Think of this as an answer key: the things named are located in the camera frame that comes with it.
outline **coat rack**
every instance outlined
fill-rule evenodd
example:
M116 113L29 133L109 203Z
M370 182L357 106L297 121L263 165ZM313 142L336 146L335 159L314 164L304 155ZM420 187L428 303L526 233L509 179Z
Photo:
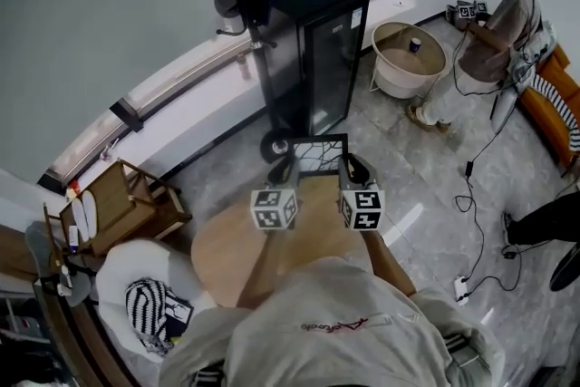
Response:
M250 33L250 47L256 57L258 78L262 86L262 92L264 93L264 99L266 101L266 110L272 127L272 129L262 139L260 151L262 157L271 163L282 157L288 151L287 140L293 136L293 133L289 129L281 126L280 119L275 111L275 95L267 69L264 46L276 47L276 45L263 41L262 36L257 29L257 20L253 17L252 10L247 7L250 2L251 0L237 0L237 9L242 17L244 25L242 31L230 33L229 31L218 29L217 33L234 36L241 35L246 30Z

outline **power strip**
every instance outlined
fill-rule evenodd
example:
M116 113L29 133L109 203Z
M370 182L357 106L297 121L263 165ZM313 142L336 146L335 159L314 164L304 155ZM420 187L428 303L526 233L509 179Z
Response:
M459 306L463 306L469 301L469 297L464 295L468 292L468 285L463 282L465 276L459 276L453 282L453 286L455 287L455 300L458 301L461 297L461 300L458 301Z

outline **foot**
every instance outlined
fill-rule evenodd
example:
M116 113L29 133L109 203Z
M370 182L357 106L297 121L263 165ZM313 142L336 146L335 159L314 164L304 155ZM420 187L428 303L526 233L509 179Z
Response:
M511 242L509 242L508 230L509 230L509 226L511 225L511 223L513 221L514 221L514 219L506 211L504 211L501 214L501 227L504 231L504 242L506 243L507 246L511 245Z
M435 124L433 125L425 124L423 121L419 119L419 117L417 116L417 107L409 105L405 113L407 114L407 118L409 118L409 120L411 120L412 123L419 126L422 130L433 131L433 129L435 128Z
M435 126L437 126L437 130L439 132L445 134L447 131L450 130L451 123L450 122L440 122L440 121L437 121L435 123Z

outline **laundry basket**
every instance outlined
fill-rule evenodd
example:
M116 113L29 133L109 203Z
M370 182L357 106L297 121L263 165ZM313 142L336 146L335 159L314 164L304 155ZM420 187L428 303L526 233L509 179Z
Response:
M415 53L410 51L413 38L420 40L420 49ZM381 89L399 99L421 95L447 64L445 52L437 40L412 24L380 24L372 32L372 48L377 59L371 91Z

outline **orange sofa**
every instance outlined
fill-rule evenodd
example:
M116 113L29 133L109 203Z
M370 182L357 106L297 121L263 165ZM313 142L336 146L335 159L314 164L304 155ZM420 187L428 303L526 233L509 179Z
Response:
M557 45L554 52L540 64L538 74L556 87L576 120L580 122L580 87L566 73L565 69L568 64L570 60L562 47ZM527 89L519 100L546 136L560 162L568 169L580 152L572 152L568 148L568 128L552 103L532 89Z

